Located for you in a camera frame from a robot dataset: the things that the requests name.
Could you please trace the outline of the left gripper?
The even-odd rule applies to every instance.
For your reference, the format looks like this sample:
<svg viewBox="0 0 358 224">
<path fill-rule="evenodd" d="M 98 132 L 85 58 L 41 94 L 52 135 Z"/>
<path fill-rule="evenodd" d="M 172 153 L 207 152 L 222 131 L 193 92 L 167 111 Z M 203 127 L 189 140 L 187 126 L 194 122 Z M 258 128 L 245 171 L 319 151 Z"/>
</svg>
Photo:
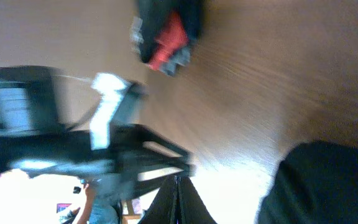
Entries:
<svg viewBox="0 0 358 224">
<path fill-rule="evenodd" d="M 119 176 L 116 190 L 120 199 L 140 197 L 159 188 L 167 177 L 189 177 L 194 171 L 190 152 L 141 124 L 113 127 L 108 151 L 113 158 L 112 172 Z M 168 167 L 180 171 L 138 179 L 140 173 Z"/>
</svg>

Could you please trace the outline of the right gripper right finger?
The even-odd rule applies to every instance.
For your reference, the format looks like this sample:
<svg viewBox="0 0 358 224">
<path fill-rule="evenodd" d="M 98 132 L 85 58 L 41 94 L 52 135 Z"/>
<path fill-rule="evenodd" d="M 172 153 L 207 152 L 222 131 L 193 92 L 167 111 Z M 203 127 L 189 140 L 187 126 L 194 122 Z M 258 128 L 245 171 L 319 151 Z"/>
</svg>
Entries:
<svg viewBox="0 0 358 224">
<path fill-rule="evenodd" d="M 177 223 L 217 224 L 189 177 L 178 178 L 177 191 Z"/>
</svg>

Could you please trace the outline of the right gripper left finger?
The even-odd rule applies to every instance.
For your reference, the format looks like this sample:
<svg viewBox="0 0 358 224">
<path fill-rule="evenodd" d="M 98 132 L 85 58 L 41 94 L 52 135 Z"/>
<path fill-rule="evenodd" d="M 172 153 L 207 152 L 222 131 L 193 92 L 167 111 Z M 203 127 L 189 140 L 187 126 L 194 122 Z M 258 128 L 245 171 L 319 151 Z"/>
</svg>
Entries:
<svg viewBox="0 0 358 224">
<path fill-rule="evenodd" d="M 177 177 L 167 177 L 139 224 L 177 224 Z"/>
</svg>

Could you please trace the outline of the black Sydrogen t-shirt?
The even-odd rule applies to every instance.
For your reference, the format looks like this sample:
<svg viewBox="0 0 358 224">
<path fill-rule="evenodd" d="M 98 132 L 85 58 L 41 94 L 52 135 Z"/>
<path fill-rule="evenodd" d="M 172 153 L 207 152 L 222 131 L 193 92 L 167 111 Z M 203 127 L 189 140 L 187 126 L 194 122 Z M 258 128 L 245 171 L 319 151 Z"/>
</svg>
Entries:
<svg viewBox="0 0 358 224">
<path fill-rule="evenodd" d="M 258 223 L 358 223 L 358 148 L 314 141 L 279 163 Z"/>
</svg>

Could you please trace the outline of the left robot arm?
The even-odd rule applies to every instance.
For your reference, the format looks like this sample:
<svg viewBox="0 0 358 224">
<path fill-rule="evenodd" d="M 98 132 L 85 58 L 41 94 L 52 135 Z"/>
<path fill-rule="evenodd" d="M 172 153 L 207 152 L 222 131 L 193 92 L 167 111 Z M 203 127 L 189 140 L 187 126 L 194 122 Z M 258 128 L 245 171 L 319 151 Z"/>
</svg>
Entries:
<svg viewBox="0 0 358 224">
<path fill-rule="evenodd" d="M 56 72 L 0 67 L 0 174 L 19 169 L 31 177 L 74 176 L 102 195 L 134 198 L 163 182 L 163 177 L 139 180 L 143 172 L 174 167 L 179 177 L 192 173 L 186 149 L 133 122 L 146 96 L 142 84 L 97 74 L 92 87 L 99 100 L 77 122 L 64 124 Z"/>
</svg>

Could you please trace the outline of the person in background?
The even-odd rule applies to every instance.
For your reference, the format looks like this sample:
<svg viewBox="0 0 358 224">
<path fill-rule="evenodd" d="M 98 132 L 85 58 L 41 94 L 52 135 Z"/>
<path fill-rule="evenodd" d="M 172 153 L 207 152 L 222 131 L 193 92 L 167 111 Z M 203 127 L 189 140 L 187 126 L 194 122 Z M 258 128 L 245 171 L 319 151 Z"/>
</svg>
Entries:
<svg viewBox="0 0 358 224">
<path fill-rule="evenodd" d="M 118 224 L 119 215 L 108 199 L 97 196 L 96 187 L 83 185 L 79 199 L 57 213 L 59 224 Z"/>
</svg>

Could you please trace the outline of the grey folded t-shirt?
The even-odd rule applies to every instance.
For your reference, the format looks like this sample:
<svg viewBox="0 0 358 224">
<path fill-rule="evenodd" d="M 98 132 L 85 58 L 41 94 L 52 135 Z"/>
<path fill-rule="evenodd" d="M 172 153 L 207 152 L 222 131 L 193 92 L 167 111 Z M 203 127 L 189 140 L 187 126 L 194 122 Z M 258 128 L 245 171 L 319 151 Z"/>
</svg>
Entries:
<svg viewBox="0 0 358 224">
<path fill-rule="evenodd" d="M 133 18 L 133 21 L 131 24 L 130 40 L 133 44 L 132 50 L 139 55 L 139 59 L 140 59 L 139 44 L 143 43 L 143 38 L 142 38 L 142 35 L 140 34 L 141 25 L 142 25 L 142 20 L 139 17 Z M 188 43 L 184 47 L 182 47 L 180 50 L 177 50 L 169 58 L 169 61 L 167 63 L 164 63 L 158 70 L 154 70 L 154 71 L 159 71 L 159 72 L 162 72 L 170 77 L 173 77 L 173 76 L 175 76 L 175 74 L 177 72 L 177 67 L 187 66 L 190 63 L 190 59 L 191 59 L 191 44 L 190 44 L 190 40 L 188 39 Z"/>
</svg>

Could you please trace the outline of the red folded t-shirt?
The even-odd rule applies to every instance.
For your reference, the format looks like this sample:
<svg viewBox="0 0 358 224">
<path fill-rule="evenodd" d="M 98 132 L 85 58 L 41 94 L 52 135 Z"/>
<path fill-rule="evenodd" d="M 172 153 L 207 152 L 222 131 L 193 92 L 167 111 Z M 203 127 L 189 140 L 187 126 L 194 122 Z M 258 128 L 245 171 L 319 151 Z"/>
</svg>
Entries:
<svg viewBox="0 0 358 224">
<path fill-rule="evenodd" d="M 165 27 L 155 39 L 157 49 L 149 60 L 148 66 L 158 70 L 169 58 L 188 43 L 188 37 L 181 22 L 179 13 L 170 14 Z"/>
</svg>

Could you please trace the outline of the navy folded t-shirt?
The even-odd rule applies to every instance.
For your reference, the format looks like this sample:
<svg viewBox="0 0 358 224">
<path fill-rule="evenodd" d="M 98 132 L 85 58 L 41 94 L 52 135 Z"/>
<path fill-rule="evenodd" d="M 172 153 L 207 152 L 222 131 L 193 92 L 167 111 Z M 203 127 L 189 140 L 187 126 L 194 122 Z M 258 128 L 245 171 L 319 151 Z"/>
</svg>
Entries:
<svg viewBox="0 0 358 224">
<path fill-rule="evenodd" d="M 204 0 L 181 0 L 178 13 L 190 42 L 196 42 L 203 29 Z"/>
</svg>

